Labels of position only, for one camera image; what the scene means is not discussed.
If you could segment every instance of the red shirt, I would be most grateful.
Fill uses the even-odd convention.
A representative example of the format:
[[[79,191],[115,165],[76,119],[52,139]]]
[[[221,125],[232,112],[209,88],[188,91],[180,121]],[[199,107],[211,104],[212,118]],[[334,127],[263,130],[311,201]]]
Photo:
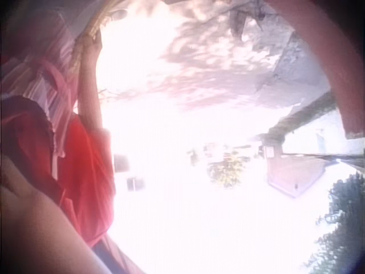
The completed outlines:
[[[25,98],[3,101],[1,127],[2,153],[62,208],[89,246],[96,244],[113,221],[115,186],[109,133],[86,130],[75,115],[66,135],[66,157],[58,159],[55,180],[51,176],[49,122],[35,102]]]

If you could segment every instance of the forearm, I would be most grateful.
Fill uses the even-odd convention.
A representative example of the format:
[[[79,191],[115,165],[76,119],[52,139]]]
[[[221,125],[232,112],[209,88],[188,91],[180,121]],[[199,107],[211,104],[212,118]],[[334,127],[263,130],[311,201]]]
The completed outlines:
[[[95,67],[81,64],[78,94],[78,113],[85,127],[89,130],[103,128]]]

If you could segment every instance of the green foliage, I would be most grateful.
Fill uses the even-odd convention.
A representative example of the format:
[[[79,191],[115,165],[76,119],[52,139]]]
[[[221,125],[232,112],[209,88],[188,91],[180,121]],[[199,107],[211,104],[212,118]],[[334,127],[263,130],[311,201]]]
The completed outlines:
[[[245,158],[237,156],[236,152],[232,152],[226,154],[222,162],[211,163],[208,166],[208,174],[212,182],[223,187],[233,187],[240,183],[245,160]]]
[[[319,251],[305,264],[310,273],[348,273],[364,251],[364,177],[356,173],[330,190],[329,214],[317,224],[337,224],[332,233],[317,240]]]

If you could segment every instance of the red sleeve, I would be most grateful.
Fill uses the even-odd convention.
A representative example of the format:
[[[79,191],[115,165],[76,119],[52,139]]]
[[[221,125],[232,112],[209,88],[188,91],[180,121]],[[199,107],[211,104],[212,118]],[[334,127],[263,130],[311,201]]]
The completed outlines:
[[[111,137],[106,130],[87,131],[78,116],[70,122],[66,157],[58,162],[59,183],[70,201],[64,206],[72,214],[79,233],[93,246],[108,231],[113,221],[115,185],[111,158]]]

